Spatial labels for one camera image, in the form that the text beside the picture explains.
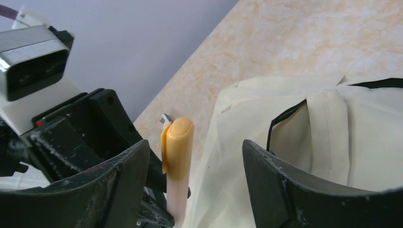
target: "camera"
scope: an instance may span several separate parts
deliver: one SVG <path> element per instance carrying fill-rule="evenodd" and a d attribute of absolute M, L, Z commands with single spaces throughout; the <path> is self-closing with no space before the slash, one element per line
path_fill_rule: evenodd
<path fill-rule="evenodd" d="M 0 92 L 8 101 L 60 81 L 70 49 L 54 32 L 33 26 L 0 33 Z"/>

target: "cream fabric bag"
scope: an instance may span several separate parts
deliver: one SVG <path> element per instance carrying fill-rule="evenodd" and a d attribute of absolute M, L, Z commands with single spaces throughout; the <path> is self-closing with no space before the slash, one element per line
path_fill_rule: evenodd
<path fill-rule="evenodd" d="M 403 89 L 352 84 L 389 76 L 257 77 L 221 91 L 193 189 L 192 228 L 255 228 L 242 143 L 266 148 L 322 179 L 382 191 L 403 185 Z"/>

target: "pen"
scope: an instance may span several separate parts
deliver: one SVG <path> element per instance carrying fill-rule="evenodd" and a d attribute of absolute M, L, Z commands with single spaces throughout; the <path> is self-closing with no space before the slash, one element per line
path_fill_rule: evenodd
<path fill-rule="evenodd" d="M 186 214 L 194 124 L 189 118 L 169 123 L 161 134 L 163 173 L 166 173 L 167 211 L 182 227 Z"/>

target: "camera lens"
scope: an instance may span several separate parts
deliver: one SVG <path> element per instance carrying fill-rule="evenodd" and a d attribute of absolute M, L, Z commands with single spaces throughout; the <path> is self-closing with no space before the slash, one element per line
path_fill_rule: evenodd
<path fill-rule="evenodd" d="M 24 75 L 20 79 L 18 79 L 18 84 L 20 86 L 26 86 L 32 80 L 32 75 Z"/>

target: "marble countertop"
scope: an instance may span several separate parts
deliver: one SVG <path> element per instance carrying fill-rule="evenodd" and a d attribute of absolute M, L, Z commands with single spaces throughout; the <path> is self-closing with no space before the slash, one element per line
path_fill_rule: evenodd
<path fill-rule="evenodd" d="M 194 120 L 192 187 L 222 88 L 256 76 L 402 73 L 402 0 L 240 0 L 134 124 L 160 156 L 162 113 Z"/>

